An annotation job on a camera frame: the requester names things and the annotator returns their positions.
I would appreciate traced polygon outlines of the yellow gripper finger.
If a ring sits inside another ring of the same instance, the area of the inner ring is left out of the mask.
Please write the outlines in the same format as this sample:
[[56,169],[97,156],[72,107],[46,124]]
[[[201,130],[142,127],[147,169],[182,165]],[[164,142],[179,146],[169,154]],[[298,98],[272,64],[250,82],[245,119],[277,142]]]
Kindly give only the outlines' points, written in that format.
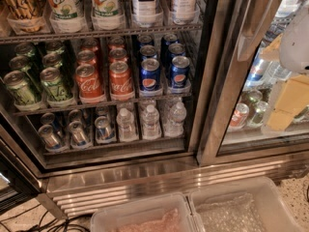
[[260,57],[266,61],[278,61],[279,60],[279,47],[281,45],[283,34],[279,34],[267,47],[265,47]]
[[266,127],[284,131],[309,104],[309,76],[299,74],[277,81],[271,89],[266,113]]

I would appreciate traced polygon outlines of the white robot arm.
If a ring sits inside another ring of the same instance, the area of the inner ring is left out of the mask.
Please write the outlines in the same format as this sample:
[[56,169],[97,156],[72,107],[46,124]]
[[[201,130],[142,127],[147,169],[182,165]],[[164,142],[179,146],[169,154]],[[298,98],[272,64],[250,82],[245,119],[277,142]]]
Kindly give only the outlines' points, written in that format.
[[279,62],[293,75],[271,89],[263,118],[264,134],[280,135],[309,104],[309,5],[304,5],[283,33]]

